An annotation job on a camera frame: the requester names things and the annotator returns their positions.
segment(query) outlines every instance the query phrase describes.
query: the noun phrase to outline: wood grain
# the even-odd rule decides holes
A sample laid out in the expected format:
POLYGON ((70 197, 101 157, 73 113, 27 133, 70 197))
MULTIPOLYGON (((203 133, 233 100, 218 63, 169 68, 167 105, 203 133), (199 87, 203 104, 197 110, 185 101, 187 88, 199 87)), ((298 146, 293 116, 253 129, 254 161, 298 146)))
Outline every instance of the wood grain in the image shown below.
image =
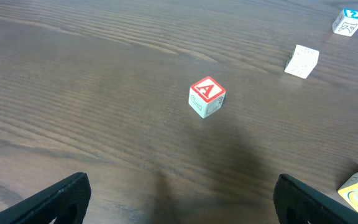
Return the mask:
POLYGON ((74 172, 85 223, 277 223, 288 173, 344 203, 358 169, 358 2, 0 0, 0 211, 74 172), (296 44, 320 51, 285 74, 296 44), (191 84, 223 107, 201 119, 191 84))

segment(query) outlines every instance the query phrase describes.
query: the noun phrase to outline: wooden surface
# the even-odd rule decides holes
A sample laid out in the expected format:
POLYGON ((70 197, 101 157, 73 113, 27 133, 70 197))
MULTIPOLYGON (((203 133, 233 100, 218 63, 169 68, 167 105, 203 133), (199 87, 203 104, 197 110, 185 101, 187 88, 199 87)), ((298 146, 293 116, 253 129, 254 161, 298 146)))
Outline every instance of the wooden surface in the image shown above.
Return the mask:
POLYGON ((0 0, 0 211, 74 172, 85 223, 278 223, 288 173, 326 195, 358 169, 358 30, 330 0, 0 0), (320 51, 303 80, 296 44, 320 51), (201 119, 190 85, 214 77, 201 119))

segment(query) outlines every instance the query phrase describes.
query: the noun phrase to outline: blue square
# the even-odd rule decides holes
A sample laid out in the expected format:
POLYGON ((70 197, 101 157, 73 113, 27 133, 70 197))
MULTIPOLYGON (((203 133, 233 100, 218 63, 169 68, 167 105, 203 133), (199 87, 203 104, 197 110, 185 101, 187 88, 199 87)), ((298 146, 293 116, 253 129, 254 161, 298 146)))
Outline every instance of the blue square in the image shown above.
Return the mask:
POLYGON ((346 17, 358 19, 358 10, 344 8, 343 11, 346 17))

